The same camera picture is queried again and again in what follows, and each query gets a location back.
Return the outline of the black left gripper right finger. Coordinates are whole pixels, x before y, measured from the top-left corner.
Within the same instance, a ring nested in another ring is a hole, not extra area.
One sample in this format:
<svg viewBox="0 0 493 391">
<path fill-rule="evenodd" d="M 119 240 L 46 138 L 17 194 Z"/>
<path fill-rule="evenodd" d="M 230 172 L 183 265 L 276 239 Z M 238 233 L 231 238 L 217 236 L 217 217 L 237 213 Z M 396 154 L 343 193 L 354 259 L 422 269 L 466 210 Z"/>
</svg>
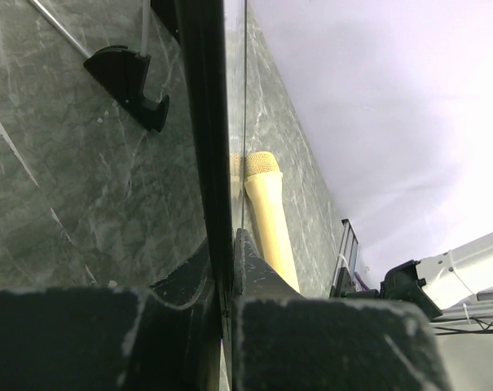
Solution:
<svg viewBox="0 0 493 391">
<path fill-rule="evenodd" d="M 306 299 L 235 238 L 234 390 L 448 390 L 427 318 L 415 305 Z"/>
</svg>

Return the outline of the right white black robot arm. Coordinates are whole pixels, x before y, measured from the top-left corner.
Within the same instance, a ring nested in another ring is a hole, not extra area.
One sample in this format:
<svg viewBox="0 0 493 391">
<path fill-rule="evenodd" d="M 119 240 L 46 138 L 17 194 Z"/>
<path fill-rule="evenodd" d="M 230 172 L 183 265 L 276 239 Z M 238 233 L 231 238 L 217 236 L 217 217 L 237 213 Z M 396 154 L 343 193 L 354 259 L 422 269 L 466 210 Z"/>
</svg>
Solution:
<svg viewBox="0 0 493 391">
<path fill-rule="evenodd" d="M 406 301 L 435 319 L 462 300 L 493 288 L 493 232 L 437 256 L 388 271 L 381 298 Z"/>
</svg>

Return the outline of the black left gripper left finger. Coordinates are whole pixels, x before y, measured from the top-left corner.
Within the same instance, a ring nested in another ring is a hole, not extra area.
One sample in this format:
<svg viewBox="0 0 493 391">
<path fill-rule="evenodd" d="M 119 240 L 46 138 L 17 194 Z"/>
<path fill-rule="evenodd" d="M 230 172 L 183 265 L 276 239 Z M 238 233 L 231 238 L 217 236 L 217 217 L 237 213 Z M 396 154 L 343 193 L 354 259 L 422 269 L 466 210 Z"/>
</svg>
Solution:
<svg viewBox="0 0 493 391">
<path fill-rule="evenodd" d="M 0 390 L 216 390 L 209 246 L 148 288 L 0 289 Z"/>
</svg>

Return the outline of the white whiteboard black frame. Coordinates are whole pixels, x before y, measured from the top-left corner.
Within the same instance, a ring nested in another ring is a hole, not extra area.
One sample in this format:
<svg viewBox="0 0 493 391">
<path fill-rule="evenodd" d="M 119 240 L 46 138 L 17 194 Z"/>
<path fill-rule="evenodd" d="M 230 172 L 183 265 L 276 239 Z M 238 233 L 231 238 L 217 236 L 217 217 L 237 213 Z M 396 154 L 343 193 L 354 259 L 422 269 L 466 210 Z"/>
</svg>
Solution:
<svg viewBox="0 0 493 391">
<path fill-rule="evenodd" d="M 492 1 L 226 1 L 231 150 L 274 152 L 300 289 L 493 232 Z"/>
</svg>

